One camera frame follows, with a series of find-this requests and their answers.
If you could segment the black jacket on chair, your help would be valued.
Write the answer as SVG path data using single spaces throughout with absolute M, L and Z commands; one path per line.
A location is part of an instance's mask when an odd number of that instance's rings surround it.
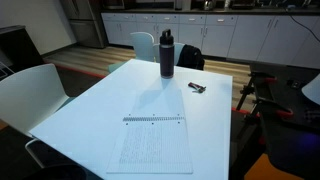
M 199 48 L 192 45 L 183 46 L 177 63 L 179 67 L 203 70 L 204 64 L 205 61 Z

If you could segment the dark maroon water bottle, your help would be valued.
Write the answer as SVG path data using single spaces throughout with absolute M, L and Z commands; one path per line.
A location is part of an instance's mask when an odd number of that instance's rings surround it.
M 162 31 L 160 44 L 162 45 L 162 47 L 172 46 L 174 44 L 174 37 L 171 35 L 170 29 L 165 29 Z M 166 79 L 170 79 L 173 77 L 174 64 L 173 59 L 169 56 L 169 54 L 163 53 L 161 55 L 160 74 L 162 78 Z

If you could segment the white chair far side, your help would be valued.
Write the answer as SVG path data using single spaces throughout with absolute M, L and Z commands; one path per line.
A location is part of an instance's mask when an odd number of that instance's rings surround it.
M 131 33 L 131 40 L 136 59 L 154 61 L 154 38 L 150 33 L 133 32 Z

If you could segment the black red clamp stand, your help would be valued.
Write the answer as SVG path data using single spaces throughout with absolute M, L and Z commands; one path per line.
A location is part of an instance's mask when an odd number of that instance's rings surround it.
M 237 135 L 240 139 L 244 136 L 246 130 L 251 125 L 258 125 L 260 123 L 261 106 L 266 105 L 273 109 L 273 113 L 280 118 L 290 118 L 293 116 L 293 111 L 290 108 L 284 107 L 277 103 L 271 94 L 269 85 L 277 81 L 277 77 L 265 72 L 253 71 L 248 74 L 250 80 L 247 85 L 243 86 L 240 91 L 241 98 L 235 110 L 240 111 L 241 107 L 249 94 L 255 94 L 256 99 L 253 100 L 254 107 L 244 116 L 244 126 Z

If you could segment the stainless steel refrigerator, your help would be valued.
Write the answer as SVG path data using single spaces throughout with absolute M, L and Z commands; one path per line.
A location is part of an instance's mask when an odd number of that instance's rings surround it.
M 100 0 L 60 0 L 60 3 L 79 45 L 107 46 Z

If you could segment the white chair near robot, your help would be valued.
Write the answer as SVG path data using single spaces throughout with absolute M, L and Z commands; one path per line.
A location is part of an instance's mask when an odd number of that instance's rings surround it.
M 72 100 L 53 64 L 31 67 L 0 81 L 0 119 L 30 138 L 25 149 L 41 168 L 71 160 L 34 138 L 30 130 Z

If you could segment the white kitchen cabinets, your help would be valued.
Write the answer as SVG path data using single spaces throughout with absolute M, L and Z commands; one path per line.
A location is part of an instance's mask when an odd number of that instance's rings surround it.
M 177 42 L 207 56 L 320 67 L 317 16 L 104 13 L 102 19 L 111 44 L 130 46 L 133 32 L 147 32 L 158 42 L 170 29 Z

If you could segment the white chair at teal table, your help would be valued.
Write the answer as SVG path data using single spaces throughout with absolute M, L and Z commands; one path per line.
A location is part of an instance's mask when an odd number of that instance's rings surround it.
M 302 93 L 309 100 L 320 105 L 320 74 L 302 88 Z

